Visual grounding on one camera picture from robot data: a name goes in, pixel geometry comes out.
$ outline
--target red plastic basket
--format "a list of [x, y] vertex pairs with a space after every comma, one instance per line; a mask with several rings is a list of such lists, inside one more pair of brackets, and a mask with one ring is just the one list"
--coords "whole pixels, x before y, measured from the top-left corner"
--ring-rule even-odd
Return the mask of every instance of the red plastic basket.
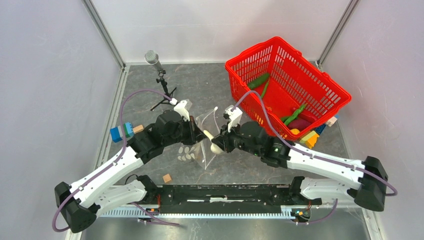
[[[325, 72], [320, 72], [302, 53], [281, 37], [258, 43], [225, 63], [232, 97], [238, 101], [250, 89], [247, 83], [269, 73], [269, 85], [263, 97], [269, 120], [278, 133], [295, 141], [314, 129], [351, 101], [351, 95], [335, 83]], [[265, 84], [254, 90], [262, 93]], [[300, 117], [311, 123], [299, 134], [293, 134], [280, 118], [291, 116], [295, 109], [307, 104]], [[250, 94], [240, 104], [241, 108], [270, 135], [260, 101]]]

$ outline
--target cable connector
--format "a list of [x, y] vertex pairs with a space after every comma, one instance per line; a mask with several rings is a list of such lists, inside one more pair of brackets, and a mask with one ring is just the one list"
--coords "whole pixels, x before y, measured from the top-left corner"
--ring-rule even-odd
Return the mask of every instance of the cable connector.
[[228, 106], [225, 109], [224, 115], [228, 116], [228, 132], [231, 132], [232, 127], [236, 127], [240, 123], [240, 119], [242, 119], [242, 110], [240, 108], [236, 107], [233, 111], [231, 111], [234, 108], [233, 105]]
[[171, 101], [169, 101], [169, 103], [175, 106], [175, 105], [177, 105], [178, 100], [173, 98], [173, 99], [171, 99]]
[[181, 100], [176, 106], [174, 106], [173, 110], [179, 113], [179, 115], [181, 115], [184, 121], [190, 121], [189, 110], [192, 105], [193, 103], [190, 100], [184, 99]]

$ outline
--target microphone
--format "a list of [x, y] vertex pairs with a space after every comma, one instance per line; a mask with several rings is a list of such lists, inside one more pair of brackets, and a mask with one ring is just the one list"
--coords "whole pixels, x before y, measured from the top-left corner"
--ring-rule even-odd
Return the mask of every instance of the microphone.
[[153, 50], [147, 51], [144, 55], [144, 59], [148, 64], [152, 65], [159, 73], [162, 73], [164, 71], [161, 62], [159, 61], [159, 55], [157, 52]]

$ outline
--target tripod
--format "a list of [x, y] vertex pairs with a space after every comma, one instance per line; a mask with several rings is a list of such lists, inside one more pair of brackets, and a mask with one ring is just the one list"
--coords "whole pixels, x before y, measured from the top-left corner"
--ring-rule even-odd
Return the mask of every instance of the tripod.
[[[167, 72], [165, 71], [165, 70], [162, 70], [162, 71], [159, 71], [159, 74], [158, 74], [158, 76], [159, 76], [159, 78], [156, 78], [156, 82], [157, 83], [160, 83], [161, 85], [162, 85], [162, 88], [163, 88], [163, 91], [165, 92], [165, 95], [166, 96], [168, 96], [168, 97], [170, 97], [170, 98], [173, 98], [173, 94], [174, 94], [174, 91], [177, 89], [176, 87], [171, 91], [171, 93], [169, 93], [168, 92], [168, 87], [167, 87], [167, 85], [168, 85], [168, 83], [167, 83], [167, 81], [165, 81], [165, 78], [164, 78], [164, 74], [166, 74]], [[157, 108], [159, 105], [161, 105], [161, 104], [167, 104], [167, 105], [171, 105], [171, 103], [170, 103], [170, 101], [168, 100], [168, 99], [166, 99], [165, 97], [163, 97], [163, 100], [162, 101], [160, 101], [160, 102], [158, 102], [154, 107], [152, 107], [151, 109], [150, 109], [150, 111], [153, 111], [155, 108]]]

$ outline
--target white wall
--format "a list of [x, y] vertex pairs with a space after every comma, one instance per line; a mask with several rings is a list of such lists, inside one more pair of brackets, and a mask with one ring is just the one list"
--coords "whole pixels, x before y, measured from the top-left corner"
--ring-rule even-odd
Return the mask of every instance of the white wall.
[[317, 60], [349, 0], [93, 0], [127, 63], [224, 62], [281, 36]]
[[378, 214], [388, 240], [422, 238], [424, 2], [360, 1], [324, 70], [350, 94], [341, 128], [352, 157], [379, 158], [399, 195]]
[[119, 72], [81, 1], [0, 1], [0, 239], [64, 239], [54, 187], [93, 169]]

